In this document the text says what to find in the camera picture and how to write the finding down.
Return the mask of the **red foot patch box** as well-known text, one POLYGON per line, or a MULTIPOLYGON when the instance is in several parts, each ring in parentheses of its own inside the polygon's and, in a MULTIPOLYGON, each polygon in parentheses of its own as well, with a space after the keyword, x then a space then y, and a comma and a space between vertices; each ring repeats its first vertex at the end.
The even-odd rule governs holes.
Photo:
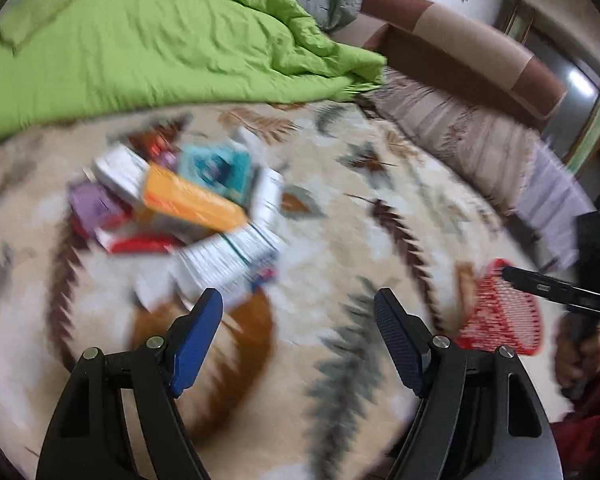
POLYGON ((95 240, 108 254, 114 255, 167 254, 184 246, 174 235, 148 232, 120 234, 96 230, 95 240))

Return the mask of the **white blue medicine box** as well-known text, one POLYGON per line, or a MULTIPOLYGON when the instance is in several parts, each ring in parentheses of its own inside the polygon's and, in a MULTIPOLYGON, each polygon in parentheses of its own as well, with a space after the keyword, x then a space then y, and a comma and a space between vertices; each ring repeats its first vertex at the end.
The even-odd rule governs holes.
POLYGON ((206 289, 215 289, 224 311, 230 312, 277 278, 284 247, 275 233, 252 223, 212 235, 176 254, 176 290, 182 299, 195 302, 206 289))

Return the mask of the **teal tissue packet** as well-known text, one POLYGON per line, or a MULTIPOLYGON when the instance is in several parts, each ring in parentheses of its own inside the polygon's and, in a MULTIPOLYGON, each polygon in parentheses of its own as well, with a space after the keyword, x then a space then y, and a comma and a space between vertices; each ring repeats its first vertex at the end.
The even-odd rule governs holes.
POLYGON ((178 156, 178 175, 231 202, 245 206, 253 176, 250 153, 235 145, 185 145, 178 156))

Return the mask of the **red plastic basket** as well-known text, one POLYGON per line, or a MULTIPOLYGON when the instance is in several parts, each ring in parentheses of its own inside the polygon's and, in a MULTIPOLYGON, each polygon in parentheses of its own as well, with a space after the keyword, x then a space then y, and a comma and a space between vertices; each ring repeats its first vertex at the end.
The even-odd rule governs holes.
POLYGON ((543 345, 542 314, 535 296, 517 290, 502 278, 509 265, 495 259, 477 284, 477 303, 455 342, 468 350, 494 351, 501 346, 534 356, 543 345))

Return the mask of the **striped brown pillow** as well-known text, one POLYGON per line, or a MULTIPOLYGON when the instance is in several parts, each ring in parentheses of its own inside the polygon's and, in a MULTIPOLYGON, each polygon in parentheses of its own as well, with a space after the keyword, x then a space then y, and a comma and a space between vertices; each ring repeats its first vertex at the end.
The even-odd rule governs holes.
POLYGON ((500 214, 513 212, 532 174, 538 133, 393 68, 384 77, 382 87, 364 94, 378 115, 454 170, 500 214))

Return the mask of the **leaf patterned bed blanket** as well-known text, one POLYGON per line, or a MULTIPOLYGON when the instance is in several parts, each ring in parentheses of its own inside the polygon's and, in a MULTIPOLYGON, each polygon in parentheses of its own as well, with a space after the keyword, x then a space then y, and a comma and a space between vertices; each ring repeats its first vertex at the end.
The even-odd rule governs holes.
MULTIPOLYGON (((183 144, 254 130, 284 177, 276 278, 223 320, 178 405, 215 479, 361 479, 416 398, 370 327, 372 293, 452 333, 466 284, 503 258, 531 260, 490 205, 398 129, 353 106, 186 108, 183 144)), ((0 145, 0 449, 32 478, 85 348, 129 349, 182 310, 137 303, 167 255, 111 255, 69 228, 68 186, 146 114, 36 128, 0 145)))

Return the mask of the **purple wrapper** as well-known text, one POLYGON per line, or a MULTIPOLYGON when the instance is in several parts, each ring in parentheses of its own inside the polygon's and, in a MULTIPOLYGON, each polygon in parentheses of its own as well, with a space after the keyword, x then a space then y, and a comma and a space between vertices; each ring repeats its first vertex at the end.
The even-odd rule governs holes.
POLYGON ((125 206, 97 182, 85 180, 71 185, 68 199, 74 223, 87 237, 126 217, 125 206))

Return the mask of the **orange medicine box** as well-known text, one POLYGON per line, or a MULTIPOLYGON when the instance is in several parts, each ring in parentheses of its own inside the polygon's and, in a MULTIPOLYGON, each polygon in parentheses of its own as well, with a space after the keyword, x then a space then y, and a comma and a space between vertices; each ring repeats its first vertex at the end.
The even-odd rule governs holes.
POLYGON ((149 165, 142 204, 154 214, 215 232, 231 231, 248 222, 241 206, 156 164, 149 165))

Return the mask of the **brown padded headboard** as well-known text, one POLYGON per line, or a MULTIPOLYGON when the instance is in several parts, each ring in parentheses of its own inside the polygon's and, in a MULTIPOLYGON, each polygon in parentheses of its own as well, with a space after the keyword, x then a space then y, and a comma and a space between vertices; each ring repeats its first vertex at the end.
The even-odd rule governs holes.
POLYGON ((356 20, 332 39, 377 52, 406 76, 538 130, 566 96, 523 44, 430 0, 363 0, 356 20))

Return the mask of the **red candy wrapper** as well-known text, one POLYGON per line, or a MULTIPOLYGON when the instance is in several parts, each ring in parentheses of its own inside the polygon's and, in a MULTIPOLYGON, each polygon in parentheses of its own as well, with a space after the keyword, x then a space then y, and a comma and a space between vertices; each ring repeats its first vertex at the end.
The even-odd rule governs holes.
POLYGON ((164 129, 152 129, 133 133, 128 137, 132 150, 145 160, 157 160, 164 154, 174 155, 176 134, 164 129))

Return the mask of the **green quilt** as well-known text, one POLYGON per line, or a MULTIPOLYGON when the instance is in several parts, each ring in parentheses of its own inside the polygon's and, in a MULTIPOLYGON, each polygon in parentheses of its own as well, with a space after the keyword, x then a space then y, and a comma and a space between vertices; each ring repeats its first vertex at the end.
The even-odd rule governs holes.
POLYGON ((385 66, 296 0, 21 0, 0 16, 0 141, 178 104, 347 101, 385 66))

